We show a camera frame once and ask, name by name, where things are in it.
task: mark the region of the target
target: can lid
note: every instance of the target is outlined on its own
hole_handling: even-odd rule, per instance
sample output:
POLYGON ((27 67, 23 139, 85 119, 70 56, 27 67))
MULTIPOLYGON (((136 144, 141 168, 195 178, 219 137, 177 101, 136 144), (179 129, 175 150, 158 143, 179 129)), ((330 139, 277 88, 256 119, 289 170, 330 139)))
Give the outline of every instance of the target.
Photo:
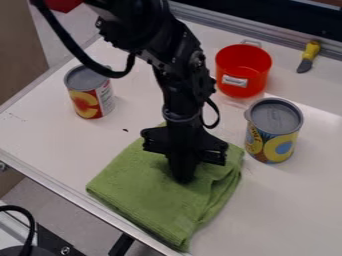
POLYGON ((66 74, 64 82, 69 89, 89 91, 98 88, 107 79, 107 77, 81 65, 70 70, 66 74))
POLYGON ((260 130, 271 134, 289 134, 303 124, 300 109, 289 101, 277 98, 262 99, 250 108, 250 121, 260 130))

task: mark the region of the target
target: yellow knife handle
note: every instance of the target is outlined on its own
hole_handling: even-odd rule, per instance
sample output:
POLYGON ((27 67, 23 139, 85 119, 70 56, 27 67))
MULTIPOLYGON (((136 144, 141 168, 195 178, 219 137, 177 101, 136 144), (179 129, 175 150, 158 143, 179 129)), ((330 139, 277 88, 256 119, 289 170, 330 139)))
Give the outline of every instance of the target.
POLYGON ((303 59, 313 60, 321 50, 321 45, 317 41, 311 41, 306 45, 305 52, 303 53, 303 59))

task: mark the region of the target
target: table surface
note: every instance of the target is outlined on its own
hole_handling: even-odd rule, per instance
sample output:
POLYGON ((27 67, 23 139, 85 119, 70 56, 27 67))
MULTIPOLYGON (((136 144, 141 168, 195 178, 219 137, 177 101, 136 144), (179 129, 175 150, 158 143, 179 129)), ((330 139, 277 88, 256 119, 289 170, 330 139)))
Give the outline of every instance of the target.
MULTIPOLYGON (((203 43, 214 75, 219 49, 243 36, 187 23, 203 43)), ((267 94, 296 102, 305 122, 295 154, 265 165, 245 156, 235 194, 191 243, 195 256, 338 255, 342 252, 342 63, 318 57, 314 69, 296 74, 300 52, 262 42, 273 58, 267 94)), ((123 69, 127 54, 101 39, 87 52, 123 69)), ((63 78, 73 59, 0 114, 0 159, 59 195, 166 255, 181 255, 87 195, 85 185, 139 137, 163 121, 162 95, 151 67, 138 60, 125 78, 112 80, 115 110, 100 120, 79 118, 63 78)), ((243 146, 249 102, 213 99, 222 122, 213 134, 243 146)), ((208 122, 215 115, 205 111, 208 122)))

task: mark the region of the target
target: white label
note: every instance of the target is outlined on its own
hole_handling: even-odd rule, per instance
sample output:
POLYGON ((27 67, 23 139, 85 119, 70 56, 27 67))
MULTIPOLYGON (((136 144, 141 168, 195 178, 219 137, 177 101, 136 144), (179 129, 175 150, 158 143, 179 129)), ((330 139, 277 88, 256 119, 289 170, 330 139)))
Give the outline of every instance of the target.
POLYGON ((96 95, 100 103, 102 115, 105 116, 114 109, 114 96, 109 79, 96 89, 96 95))
POLYGON ((228 85, 234 85, 234 86, 246 88, 248 84, 248 79, 223 75, 222 84, 228 84, 228 85))

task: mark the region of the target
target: floor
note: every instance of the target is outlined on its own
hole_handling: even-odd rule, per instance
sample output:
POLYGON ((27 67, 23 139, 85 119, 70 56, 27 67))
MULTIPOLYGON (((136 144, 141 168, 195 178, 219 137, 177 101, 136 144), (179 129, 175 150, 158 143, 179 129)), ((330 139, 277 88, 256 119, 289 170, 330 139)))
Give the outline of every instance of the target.
MULTIPOLYGON (((30 8, 47 61, 49 66, 53 67, 69 53, 39 12, 33 6, 30 8)), ((83 4, 68 14, 55 12, 55 15, 80 45, 97 33, 94 26, 97 16, 83 4)), ((27 208, 39 223, 88 256, 108 255, 121 235, 119 230, 28 178, 15 186, 1 200, 7 204, 27 208)), ((127 256, 140 255, 160 256, 161 254, 139 242, 134 242, 127 256)))

